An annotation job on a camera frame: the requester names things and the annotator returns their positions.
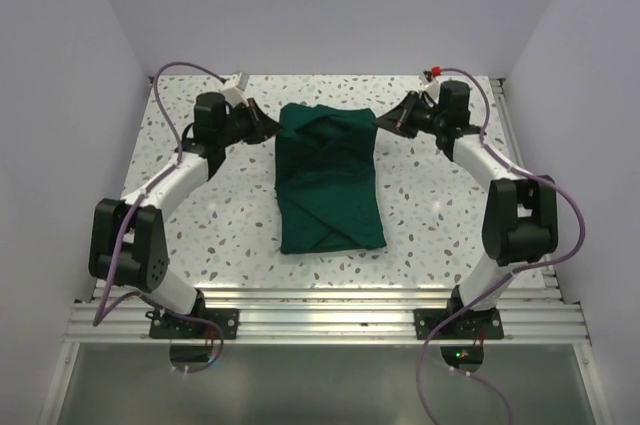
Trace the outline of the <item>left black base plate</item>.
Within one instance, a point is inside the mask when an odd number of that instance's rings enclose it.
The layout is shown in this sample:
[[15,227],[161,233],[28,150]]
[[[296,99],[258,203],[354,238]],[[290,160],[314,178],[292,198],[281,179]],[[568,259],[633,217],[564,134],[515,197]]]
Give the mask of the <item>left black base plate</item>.
[[162,340],[203,339],[211,324],[218,326],[216,338],[235,340],[240,324],[240,311],[235,308],[206,308],[200,316],[187,319],[153,310],[147,311],[145,317],[151,321],[149,337]]

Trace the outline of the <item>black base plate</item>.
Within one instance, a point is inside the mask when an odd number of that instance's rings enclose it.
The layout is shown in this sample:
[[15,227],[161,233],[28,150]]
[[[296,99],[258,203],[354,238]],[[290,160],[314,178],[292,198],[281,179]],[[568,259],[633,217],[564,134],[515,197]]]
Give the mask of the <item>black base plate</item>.
[[149,337],[162,340],[203,339],[211,324],[218,326],[216,338],[235,340],[240,324],[240,311],[235,308],[206,308],[200,316],[187,319],[153,310],[147,311],[145,317],[151,321]]
[[[428,334],[447,317],[445,309],[415,309],[416,337],[425,340]],[[484,362],[484,342],[504,338],[502,319],[497,309],[470,311],[439,330],[440,352],[444,361],[457,369],[476,371]]]

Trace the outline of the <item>dark green surgical cloth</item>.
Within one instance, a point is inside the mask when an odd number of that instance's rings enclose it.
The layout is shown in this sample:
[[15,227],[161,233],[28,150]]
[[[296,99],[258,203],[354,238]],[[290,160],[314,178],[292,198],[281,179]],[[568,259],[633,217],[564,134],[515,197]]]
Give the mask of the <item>dark green surgical cloth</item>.
[[377,128],[368,109],[285,105],[275,192],[286,255],[386,246],[376,196]]

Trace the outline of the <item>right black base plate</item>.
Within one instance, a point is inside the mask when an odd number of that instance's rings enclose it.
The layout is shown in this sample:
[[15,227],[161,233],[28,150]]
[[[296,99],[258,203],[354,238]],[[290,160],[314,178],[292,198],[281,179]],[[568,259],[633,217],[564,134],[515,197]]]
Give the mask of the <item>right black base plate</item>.
[[[445,309],[415,309],[416,337],[425,340],[428,334],[447,317]],[[444,361],[457,369],[476,371],[484,362],[484,342],[504,338],[502,319],[497,309],[470,311],[439,330],[440,352]]]

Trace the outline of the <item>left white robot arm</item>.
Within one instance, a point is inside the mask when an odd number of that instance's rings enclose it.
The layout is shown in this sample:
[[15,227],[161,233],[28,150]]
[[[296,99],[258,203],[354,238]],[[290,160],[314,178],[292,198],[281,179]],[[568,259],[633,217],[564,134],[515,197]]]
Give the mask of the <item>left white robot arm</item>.
[[197,96],[192,122],[174,135],[176,149],[168,164],[137,190],[95,207],[88,269],[104,283],[96,324],[118,304],[110,297],[112,289],[126,287],[130,295],[172,313],[173,326],[185,337],[205,331],[208,314],[199,290],[170,269],[165,223],[219,171],[228,147],[262,144],[282,129],[239,91]]

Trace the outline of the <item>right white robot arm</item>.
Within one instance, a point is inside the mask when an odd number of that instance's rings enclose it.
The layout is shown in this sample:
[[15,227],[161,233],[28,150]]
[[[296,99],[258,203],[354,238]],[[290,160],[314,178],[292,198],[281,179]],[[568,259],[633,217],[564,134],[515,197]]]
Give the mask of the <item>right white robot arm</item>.
[[470,95],[471,88],[461,81],[430,84],[409,92],[375,120],[378,128],[400,137],[434,136],[438,150],[486,192],[484,252],[454,288],[445,314],[447,329],[461,338],[480,327],[479,312],[496,307],[518,266],[538,262],[558,244],[555,190],[537,177],[518,175],[513,162],[487,148],[485,132],[471,123]]

